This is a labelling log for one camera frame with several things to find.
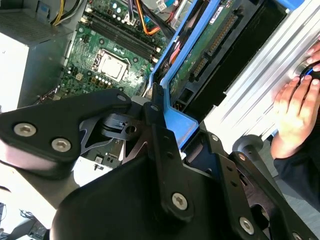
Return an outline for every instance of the screw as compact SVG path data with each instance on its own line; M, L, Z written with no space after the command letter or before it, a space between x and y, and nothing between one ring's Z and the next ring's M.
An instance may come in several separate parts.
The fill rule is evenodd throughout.
M51 146L54 150L65 153L71 149L71 143L64 138L56 138L52 141Z
M125 101L125 100L127 100L124 96L122 96L122 95L120 95L120 94L118 94L118 99L120 99L121 101Z
M241 153L239 153L238 156L242 161L246 160L246 157L244 155L242 155Z
M185 198L185 196L178 192L172 195L172 202L178 209L182 211L186 210L188 207L187 199Z
M36 134L37 129L29 123L19 123L14 126L13 131L19 136L31 137Z
M215 140L216 142L218 142L218 141L219 141L219 138L218 138L216 135L211 134L211 137L212 137L212 139L213 139L213 140Z
M151 108L152 108L153 110L155 110L155 111L159 111L159 108L158 108L157 106L155 106L155 105L151 105Z
M293 235L293 237L294 237L295 240L302 240L302 238L299 236L298 233L293 232L292 235Z
M240 217L239 223L243 230L245 230L248 234L253 235L255 233L254 226L252 226L251 222L244 216Z

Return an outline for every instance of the blue plastic bracket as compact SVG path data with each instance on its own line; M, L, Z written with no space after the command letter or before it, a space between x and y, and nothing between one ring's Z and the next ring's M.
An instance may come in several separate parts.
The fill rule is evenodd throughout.
M191 33L190 37L186 41L184 47L182 48L181 52L179 53L178 57L176 58L174 64L171 66L165 77L161 81L161 85L164 90L164 118L167 125L167 128L174 132L177 144L179 149L186 143L186 141L191 137L191 135L196 131L199 124L198 122L187 116L186 114L174 109L170 105L170 93L169 93L169 83L176 75L177 71L187 58L188 54L192 50L193 46L197 42L198 38L200 37L201 33L204 31L205 27L211 20L212 16L214 15L218 4L220 0L211 0L208 4L207 8L205 9L201 19L195 26L193 32ZM152 71L150 77L149 77L149 85L148 88L151 87L153 83L153 78L155 72L158 70L160 64L163 62L165 56L167 55L169 49L171 46L175 43L175 39L177 39L177 36L179 33L182 32L183 26L185 25L188 16L191 14L193 8L195 7L197 1L194 1L191 7L188 10L188 13L186 14L186 17L180 24L180 27L176 31L175 35L173 36L171 42L169 43L168 47L164 51L164 54L154 67L154 70Z
M285 8L289 9L290 11L293 11L298 7L300 7L300 5L303 4L305 0L277 0L277 1Z

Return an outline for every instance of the floor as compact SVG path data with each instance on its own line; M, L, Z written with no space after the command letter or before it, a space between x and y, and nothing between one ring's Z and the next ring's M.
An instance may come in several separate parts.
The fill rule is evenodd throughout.
M271 172L271 175L277 178L278 172L274 167L273 158L270 154L270 143L268 141L264 142L263 148L260 151L260 155ZM291 208L298 214L298 216L305 222L305 224L313 231L313 233L320 239L320 212L315 210L312 206L310 206L306 201L300 198L292 189L282 191L286 201L289 203Z

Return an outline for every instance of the motherboard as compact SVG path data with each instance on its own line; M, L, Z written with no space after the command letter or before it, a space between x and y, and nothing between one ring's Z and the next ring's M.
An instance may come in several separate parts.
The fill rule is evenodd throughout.
M144 91L153 65L122 45L79 24L58 97L118 88L129 97Z
M162 8L152 11L165 20L167 11L173 14L173 2L168 0L163 8L164 1L157 1ZM144 21L148 29L156 27L147 17ZM161 30L145 34L137 11L133 18L129 16L127 0L89 0L76 28L61 82L55 90L41 96L38 103L111 88L129 97L141 96L169 41ZM123 141L112 140L83 157L99 164L97 170L100 165L115 168L121 163L122 146Z

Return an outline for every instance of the person's hand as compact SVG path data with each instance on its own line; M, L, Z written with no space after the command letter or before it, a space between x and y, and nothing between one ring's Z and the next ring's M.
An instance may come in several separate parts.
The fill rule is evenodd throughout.
M300 81L295 77L286 84L275 98L275 111L278 134L272 141L273 158L287 158L295 154L299 146L312 132L320 105L320 81L305 76Z
M306 60L308 64L320 61L320 42L313 45L307 52L310 57ZM313 67L313 71L320 72L320 63Z

